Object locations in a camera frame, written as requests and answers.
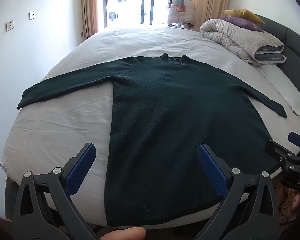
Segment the gray upholstered headboard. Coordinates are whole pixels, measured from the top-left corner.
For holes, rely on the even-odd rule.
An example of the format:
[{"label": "gray upholstered headboard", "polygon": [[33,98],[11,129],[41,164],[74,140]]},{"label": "gray upholstered headboard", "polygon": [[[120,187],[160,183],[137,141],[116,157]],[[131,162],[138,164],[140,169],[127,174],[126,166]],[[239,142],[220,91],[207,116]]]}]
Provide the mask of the gray upholstered headboard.
[{"label": "gray upholstered headboard", "polygon": [[287,57],[287,61],[284,64],[279,64],[278,67],[300,91],[300,35],[273,20],[259,17],[266,23],[260,27],[285,44],[283,54]]}]

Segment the white bed sheet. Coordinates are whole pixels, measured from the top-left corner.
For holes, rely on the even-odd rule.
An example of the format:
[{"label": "white bed sheet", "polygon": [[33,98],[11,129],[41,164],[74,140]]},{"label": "white bed sheet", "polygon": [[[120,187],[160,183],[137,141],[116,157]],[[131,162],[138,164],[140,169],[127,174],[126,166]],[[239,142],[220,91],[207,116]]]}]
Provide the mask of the white bed sheet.
[{"label": "white bed sheet", "polygon": [[[250,98],[273,140],[294,153],[299,151],[298,147],[289,143],[287,136],[291,131],[300,134],[300,116],[292,112],[258,68],[197,32],[171,27],[107,28],[83,42],[58,63],[45,79],[102,62],[130,56],[159,57],[164,52],[170,57],[186,54],[191,59],[220,68],[283,105],[287,118],[278,116]],[[87,222],[106,226],[104,188],[112,100],[113,86],[107,82],[21,109],[3,152],[1,166],[5,173],[19,184],[26,171],[41,174],[50,172],[56,166],[62,167],[86,142],[93,143],[97,158],[79,192],[71,198]],[[47,199],[53,207],[50,196]],[[210,217],[216,207],[146,228],[174,227],[200,221]]]}]

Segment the purple pillow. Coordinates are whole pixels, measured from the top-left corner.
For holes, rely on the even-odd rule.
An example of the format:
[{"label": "purple pillow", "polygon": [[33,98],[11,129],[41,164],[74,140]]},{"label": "purple pillow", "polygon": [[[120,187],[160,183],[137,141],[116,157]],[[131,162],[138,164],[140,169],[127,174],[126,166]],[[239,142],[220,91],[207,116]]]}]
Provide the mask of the purple pillow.
[{"label": "purple pillow", "polygon": [[222,17],[221,20],[232,23],[240,28],[250,31],[263,32],[263,30],[252,21],[239,17]]}]

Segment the electrical outlet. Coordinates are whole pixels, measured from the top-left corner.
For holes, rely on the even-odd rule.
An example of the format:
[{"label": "electrical outlet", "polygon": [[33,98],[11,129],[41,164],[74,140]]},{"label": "electrical outlet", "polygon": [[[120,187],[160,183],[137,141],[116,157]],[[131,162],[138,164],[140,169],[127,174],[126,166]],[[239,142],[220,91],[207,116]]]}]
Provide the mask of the electrical outlet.
[{"label": "electrical outlet", "polygon": [[30,20],[34,19],[35,18],[35,12],[30,12],[29,16],[30,16]]},{"label": "electrical outlet", "polygon": [[6,26],[7,26],[7,31],[13,29],[13,28],[14,28],[13,20],[7,22],[7,23],[6,23]]}]

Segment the white pillow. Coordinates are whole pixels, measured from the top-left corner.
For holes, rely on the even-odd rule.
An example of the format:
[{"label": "white pillow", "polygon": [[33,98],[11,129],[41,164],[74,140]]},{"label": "white pillow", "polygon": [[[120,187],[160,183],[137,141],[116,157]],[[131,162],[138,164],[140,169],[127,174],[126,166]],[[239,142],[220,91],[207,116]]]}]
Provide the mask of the white pillow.
[{"label": "white pillow", "polygon": [[258,66],[261,73],[290,105],[292,111],[300,115],[300,92],[291,80],[276,65],[264,64]]}]

